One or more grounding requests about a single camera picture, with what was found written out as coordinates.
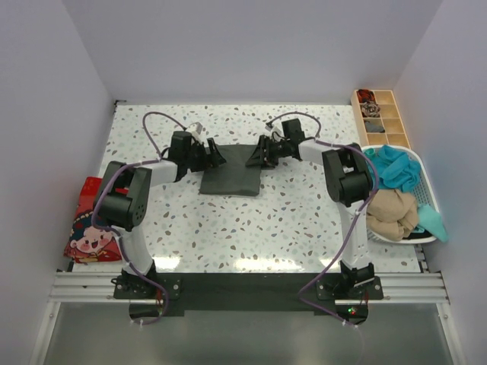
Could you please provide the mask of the dark grey t shirt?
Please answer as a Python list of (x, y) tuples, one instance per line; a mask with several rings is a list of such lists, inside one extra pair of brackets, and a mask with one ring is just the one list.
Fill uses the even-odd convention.
[(226, 162), (203, 173), (199, 193), (202, 195), (258, 196), (261, 169), (259, 166), (246, 166), (255, 146), (249, 144), (219, 145), (218, 150)]

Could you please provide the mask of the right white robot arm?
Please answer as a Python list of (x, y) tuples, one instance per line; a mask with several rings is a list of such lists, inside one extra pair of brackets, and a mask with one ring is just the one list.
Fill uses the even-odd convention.
[(326, 190), (337, 204), (344, 243), (339, 251), (339, 290), (344, 297), (355, 299), (374, 277), (374, 266), (368, 251), (366, 206), (374, 190), (369, 160), (356, 144), (332, 144), (308, 137), (299, 119), (282, 122), (282, 130), (267, 127), (247, 160), (248, 167), (274, 168), (285, 157), (319, 164), (323, 167)]

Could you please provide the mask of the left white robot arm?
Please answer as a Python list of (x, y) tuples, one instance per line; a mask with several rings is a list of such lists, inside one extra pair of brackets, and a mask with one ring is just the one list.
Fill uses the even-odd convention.
[(158, 288), (158, 280), (149, 274), (154, 260), (142, 232), (151, 189), (225, 163), (213, 138), (201, 141), (195, 132), (176, 131), (155, 159), (107, 164), (94, 200), (92, 223), (115, 234), (123, 272), (133, 276), (130, 287), (139, 297), (152, 297)]

